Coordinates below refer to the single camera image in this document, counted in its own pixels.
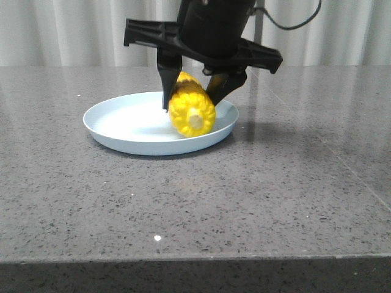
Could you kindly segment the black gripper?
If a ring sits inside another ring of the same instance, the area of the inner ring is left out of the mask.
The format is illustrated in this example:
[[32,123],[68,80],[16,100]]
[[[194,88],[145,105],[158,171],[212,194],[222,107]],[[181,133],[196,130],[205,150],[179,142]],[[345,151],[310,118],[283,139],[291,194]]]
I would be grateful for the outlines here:
[[[243,30],[255,1],[182,1],[176,21],[127,19],[125,46],[157,49],[157,69],[168,111],[182,69],[182,56],[203,63],[210,71],[247,66],[274,74],[282,63],[280,52],[246,40]],[[217,106],[244,85],[245,71],[212,75],[206,93]]]

